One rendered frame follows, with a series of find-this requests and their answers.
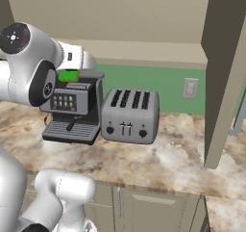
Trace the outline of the grey four-slot toaster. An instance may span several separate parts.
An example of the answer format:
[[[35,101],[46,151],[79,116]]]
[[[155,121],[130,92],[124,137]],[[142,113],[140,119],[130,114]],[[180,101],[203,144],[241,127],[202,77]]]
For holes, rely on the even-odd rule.
[[[105,140],[136,144],[154,142],[160,121],[160,98],[154,90],[111,89],[101,111]]]

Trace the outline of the grey window frame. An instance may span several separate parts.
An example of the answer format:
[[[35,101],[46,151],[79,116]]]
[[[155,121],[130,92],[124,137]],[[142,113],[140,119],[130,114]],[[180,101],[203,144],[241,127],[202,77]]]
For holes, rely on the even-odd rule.
[[[229,131],[230,136],[236,137],[239,134],[245,117],[246,117],[246,89],[244,90],[242,100],[240,102],[240,106],[234,120],[234,124],[230,128]]]

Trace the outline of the green block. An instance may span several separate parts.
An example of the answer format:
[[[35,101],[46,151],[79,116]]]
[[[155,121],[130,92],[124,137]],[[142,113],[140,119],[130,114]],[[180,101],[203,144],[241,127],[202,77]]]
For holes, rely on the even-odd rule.
[[[77,82],[79,80],[79,71],[72,69],[59,71],[58,79],[61,82]]]

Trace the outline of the grey wall outlet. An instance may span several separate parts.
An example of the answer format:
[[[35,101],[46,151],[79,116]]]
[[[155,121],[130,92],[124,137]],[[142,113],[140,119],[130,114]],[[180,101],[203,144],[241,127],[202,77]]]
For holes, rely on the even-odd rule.
[[[194,99],[198,88],[199,80],[197,78],[185,78],[183,88],[183,98]]]

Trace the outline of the tan wall cabinet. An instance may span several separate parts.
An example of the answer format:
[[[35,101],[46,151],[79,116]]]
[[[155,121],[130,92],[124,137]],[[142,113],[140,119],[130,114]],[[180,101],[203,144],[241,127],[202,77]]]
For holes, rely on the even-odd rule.
[[[209,0],[9,0],[14,20],[81,44],[99,64],[204,69]]]

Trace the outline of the tan base cabinet door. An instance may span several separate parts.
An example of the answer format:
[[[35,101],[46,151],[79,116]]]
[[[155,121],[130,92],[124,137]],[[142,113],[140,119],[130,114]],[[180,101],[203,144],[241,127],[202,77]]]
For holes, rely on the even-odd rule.
[[[99,232],[114,232],[114,213],[111,186],[98,184],[94,198],[85,205],[87,217]]]
[[[116,232],[191,232],[197,194],[164,194],[121,188],[121,218],[113,189]]]

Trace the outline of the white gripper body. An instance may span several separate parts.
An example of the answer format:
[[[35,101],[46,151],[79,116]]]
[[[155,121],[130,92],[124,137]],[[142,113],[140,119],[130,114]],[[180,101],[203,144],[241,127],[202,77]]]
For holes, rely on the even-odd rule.
[[[82,69],[85,70],[94,70],[96,68],[96,60],[88,52],[83,51],[82,57]]]

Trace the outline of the tan wall cabinet door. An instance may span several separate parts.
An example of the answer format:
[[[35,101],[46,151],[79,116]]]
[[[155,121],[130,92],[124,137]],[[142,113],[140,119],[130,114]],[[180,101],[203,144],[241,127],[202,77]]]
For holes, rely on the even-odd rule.
[[[12,8],[9,0],[0,0],[0,31],[14,23]]]
[[[217,168],[246,80],[246,0],[209,0],[202,47],[208,58],[204,161]]]

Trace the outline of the grey black coffee machine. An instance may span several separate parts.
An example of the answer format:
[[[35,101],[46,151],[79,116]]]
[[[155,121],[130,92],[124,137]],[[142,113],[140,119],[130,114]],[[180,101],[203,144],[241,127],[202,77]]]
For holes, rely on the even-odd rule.
[[[77,82],[57,81],[50,99],[39,107],[51,114],[44,140],[94,144],[100,132],[103,78],[101,71],[83,70]]]

